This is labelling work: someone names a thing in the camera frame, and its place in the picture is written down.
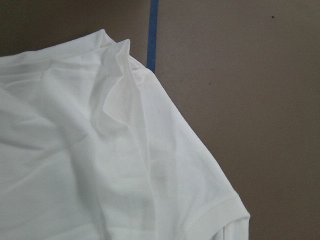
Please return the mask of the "white long-sleeve printed shirt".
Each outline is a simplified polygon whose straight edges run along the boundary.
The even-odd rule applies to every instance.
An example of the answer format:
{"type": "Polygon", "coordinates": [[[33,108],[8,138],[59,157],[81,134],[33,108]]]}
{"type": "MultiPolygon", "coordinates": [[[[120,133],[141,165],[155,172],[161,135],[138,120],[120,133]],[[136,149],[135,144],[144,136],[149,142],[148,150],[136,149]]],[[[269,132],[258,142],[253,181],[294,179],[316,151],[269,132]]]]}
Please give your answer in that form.
{"type": "Polygon", "coordinates": [[[250,214],[130,41],[0,59],[3,240],[246,240],[250,214]]]}

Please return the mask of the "blue tape grid lines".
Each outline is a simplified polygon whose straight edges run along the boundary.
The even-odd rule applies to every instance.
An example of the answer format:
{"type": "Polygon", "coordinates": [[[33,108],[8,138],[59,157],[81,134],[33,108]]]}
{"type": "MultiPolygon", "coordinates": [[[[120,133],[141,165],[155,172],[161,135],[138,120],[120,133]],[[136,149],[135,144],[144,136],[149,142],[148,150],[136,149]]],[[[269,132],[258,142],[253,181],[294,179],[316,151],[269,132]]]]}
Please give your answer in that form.
{"type": "Polygon", "coordinates": [[[155,73],[159,1],[151,0],[149,8],[146,67],[155,73]]]}

